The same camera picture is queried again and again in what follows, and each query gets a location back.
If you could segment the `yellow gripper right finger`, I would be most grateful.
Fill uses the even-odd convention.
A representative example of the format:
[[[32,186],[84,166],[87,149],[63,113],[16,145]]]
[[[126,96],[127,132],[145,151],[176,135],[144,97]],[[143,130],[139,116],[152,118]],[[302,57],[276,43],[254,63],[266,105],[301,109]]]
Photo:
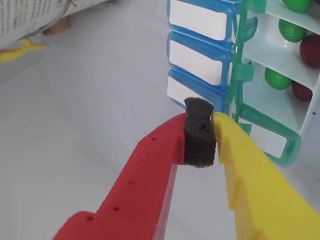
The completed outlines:
[[[238,240],[318,240],[320,215],[228,115],[212,114]]]

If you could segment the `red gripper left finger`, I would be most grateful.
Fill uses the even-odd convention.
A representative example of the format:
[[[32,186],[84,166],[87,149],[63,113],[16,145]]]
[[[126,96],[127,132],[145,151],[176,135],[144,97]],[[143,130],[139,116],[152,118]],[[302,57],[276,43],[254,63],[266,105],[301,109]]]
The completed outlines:
[[[57,240],[162,240],[165,236],[179,165],[213,165],[214,107],[188,97],[185,112],[141,139],[96,212],[71,216]]]

